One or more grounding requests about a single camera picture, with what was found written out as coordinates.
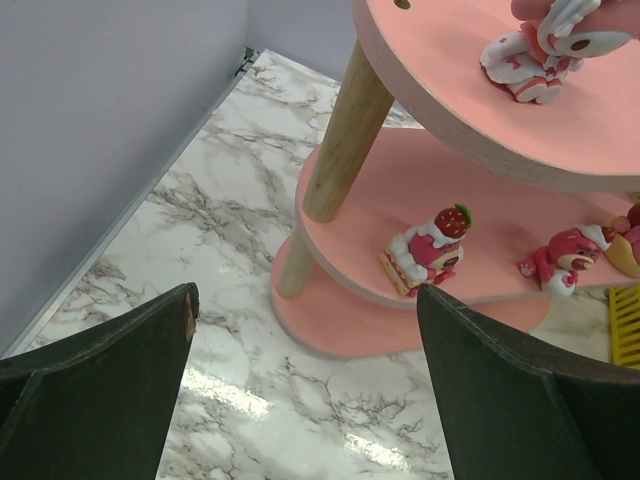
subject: tiered display stand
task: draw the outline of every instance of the tiered display stand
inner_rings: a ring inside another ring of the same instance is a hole
[[[479,66],[484,46],[518,28],[508,1],[410,1],[354,1],[358,42],[274,263],[278,318],[330,355],[422,347],[415,299],[396,293],[377,256],[440,209],[474,214],[442,288],[528,331],[551,299],[516,263],[574,224],[624,214],[621,192],[640,187],[638,45],[589,62],[554,103],[523,105]],[[381,130],[394,99],[426,130]],[[579,286],[632,283],[602,259]]]

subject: strawberry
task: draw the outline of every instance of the strawberry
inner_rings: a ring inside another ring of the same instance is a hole
[[[464,205],[456,204],[438,213],[434,223],[444,236],[459,240],[471,227],[471,212]]]

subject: white trim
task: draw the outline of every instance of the white trim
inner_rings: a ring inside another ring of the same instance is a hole
[[[9,349],[0,357],[8,358],[15,355],[24,353],[26,349],[31,345],[31,342],[38,336],[44,326],[51,320],[51,317],[58,311],[62,303],[67,299],[71,292],[78,286],[82,278],[86,275],[93,265],[98,261],[100,256],[104,253],[107,247],[111,244],[113,239],[120,233],[120,230],[124,228],[127,222],[131,219],[133,214],[138,210],[142,202],[149,196],[151,191],[160,182],[162,177],[169,171],[173,164],[178,160],[182,152],[187,148],[191,141],[195,138],[202,127],[211,118],[213,111],[216,110],[224,99],[231,93],[236,87],[238,82],[244,75],[238,75],[232,81],[231,85],[227,87],[224,93],[213,102],[209,108],[203,113],[202,117],[198,120],[195,126],[189,131],[187,136],[180,142],[178,147],[172,152],[162,166],[156,171],[156,173],[149,179],[149,182],[144,185],[134,198],[125,207],[123,212],[115,219],[110,225],[107,231],[100,237],[94,247],[87,253],[87,255],[80,261],[78,266],[71,272],[60,288],[51,296],[51,298],[40,309],[38,314],[33,318],[31,322],[25,327],[18,338],[13,342]]]

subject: shelf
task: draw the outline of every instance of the shelf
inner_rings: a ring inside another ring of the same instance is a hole
[[[415,299],[395,291],[378,254],[395,235],[454,203],[471,209],[474,226],[462,244],[465,258],[456,276],[441,286],[468,304],[542,295],[516,263],[561,230],[607,221],[630,206],[621,194],[566,194],[522,185],[469,162],[425,130],[385,128],[337,218],[315,223],[302,212],[301,202],[317,152],[305,163],[296,193],[303,238],[338,283],[387,307],[412,310]],[[602,257],[581,275],[579,287],[634,282]]]
[[[355,0],[358,40],[389,92],[440,141],[548,190],[632,192],[640,184],[640,43],[572,73],[551,104],[490,84],[482,49],[518,29],[506,0]]]
[[[282,298],[275,290],[289,246],[276,255],[271,301],[285,330],[298,342],[324,355],[356,358],[422,349],[415,311],[381,307],[337,284],[318,265],[302,293]],[[529,331],[547,315],[548,296],[485,303],[477,310],[507,325]]]

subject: wooden post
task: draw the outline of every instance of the wooden post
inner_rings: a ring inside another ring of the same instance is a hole
[[[303,201],[312,220],[330,222],[335,218],[392,104],[393,96],[356,42]],[[285,298],[302,292],[314,265],[297,228],[276,285]]]

